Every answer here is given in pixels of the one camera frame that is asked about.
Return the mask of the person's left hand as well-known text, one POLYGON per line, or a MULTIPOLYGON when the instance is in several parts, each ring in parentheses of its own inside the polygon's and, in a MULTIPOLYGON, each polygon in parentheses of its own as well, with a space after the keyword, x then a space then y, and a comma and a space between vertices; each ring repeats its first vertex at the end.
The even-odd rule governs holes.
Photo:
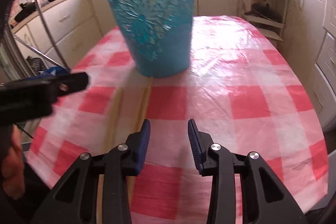
POLYGON ((14 200, 21 198, 25 192, 24 167, 21 133, 14 125, 9 152, 1 168, 3 190, 14 200))

